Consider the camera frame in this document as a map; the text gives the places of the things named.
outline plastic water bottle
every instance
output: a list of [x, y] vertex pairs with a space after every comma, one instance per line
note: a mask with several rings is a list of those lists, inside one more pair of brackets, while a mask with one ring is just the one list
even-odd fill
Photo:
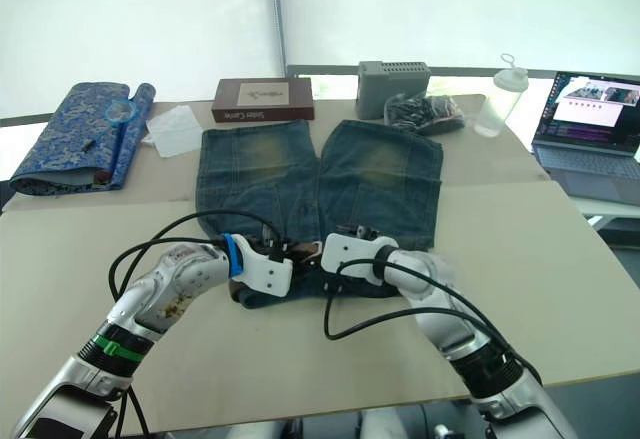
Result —
[[527, 70], [516, 67], [515, 58], [511, 54], [501, 54], [500, 58], [511, 67], [493, 76], [493, 88], [487, 95], [474, 126], [475, 131], [485, 137], [500, 134], [518, 99], [529, 87]]

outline beige tabletop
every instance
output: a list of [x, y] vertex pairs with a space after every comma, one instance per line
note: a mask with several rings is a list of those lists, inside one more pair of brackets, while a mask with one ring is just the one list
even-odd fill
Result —
[[[468, 114], [477, 111], [484, 100], [484, 96], [478, 94], [456, 98]], [[207, 101], [155, 103], [152, 115], [165, 112], [179, 104], [188, 104], [205, 129], [238, 127], [235, 123], [216, 124], [211, 115], [211, 102]], [[320, 155], [322, 146], [335, 126], [344, 119], [356, 119], [354, 101], [315, 101], [315, 115], [316, 119], [309, 122], [309, 127], [316, 153]], [[472, 127], [433, 136], [432, 139], [443, 146], [441, 178], [444, 185], [548, 180], [547, 174], [508, 128], [493, 139], [476, 134]], [[153, 147], [140, 146], [125, 187], [121, 191], [49, 197], [16, 194], [4, 210], [193, 201], [199, 158], [200, 151], [161, 158]]]
[[[111, 260], [192, 210], [192, 202], [172, 202], [2, 216], [1, 437], [104, 320]], [[195, 222], [177, 232], [201, 235]], [[547, 385], [640, 370], [640, 290], [555, 183], [445, 186], [435, 243], [459, 288]], [[163, 249], [155, 248], [139, 273]], [[151, 429], [466, 394], [413, 319], [330, 342], [322, 334], [323, 306], [306, 299], [249, 311], [224, 286], [196, 300], [136, 372]], [[405, 307], [401, 298], [340, 299], [331, 327]], [[137, 428], [130, 412], [125, 431]]]

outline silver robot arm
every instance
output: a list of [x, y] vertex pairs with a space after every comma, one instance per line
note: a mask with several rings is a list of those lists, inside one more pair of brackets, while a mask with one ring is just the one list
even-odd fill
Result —
[[290, 260], [272, 261], [253, 251], [240, 235], [228, 240], [234, 248], [230, 254], [191, 243], [168, 249], [151, 272], [126, 290], [96, 334], [62, 366], [18, 422], [13, 437], [106, 438], [117, 418], [110, 402], [127, 390], [147, 352], [199, 295], [230, 277], [258, 291], [278, 296], [287, 293]]
[[[322, 267], [335, 272], [354, 259], [376, 258], [404, 266], [451, 289], [451, 269], [437, 256], [405, 251], [388, 237], [367, 241], [330, 234]], [[391, 267], [358, 264], [343, 274], [383, 281], [396, 286], [412, 307], [438, 307], [479, 319], [467, 306], [418, 277]], [[471, 401], [489, 422], [487, 437], [497, 439], [577, 439], [578, 436], [544, 388], [513, 354], [459, 317], [416, 315], [422, 333], [458, 372], [471, 393]]]

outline blue patterned cloth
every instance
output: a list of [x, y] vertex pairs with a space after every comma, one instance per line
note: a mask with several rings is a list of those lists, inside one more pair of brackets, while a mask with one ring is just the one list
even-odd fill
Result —
[[14, 173], [10, 186], [37, 196], [122, 188], [155, 94], [153, 86], [141, 84], [131, 99], [135, 114], [114, 127], [106, 111], [129, 99], [129, 87], [112, 82], [76, 84]]

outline white paper sheet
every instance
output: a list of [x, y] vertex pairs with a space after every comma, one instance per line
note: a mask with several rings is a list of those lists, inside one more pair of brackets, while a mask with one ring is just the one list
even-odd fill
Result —
[[149, 135], [160, 157], [200, 149], [202, 127], [189, 106], [176, 106], [147, 121]]

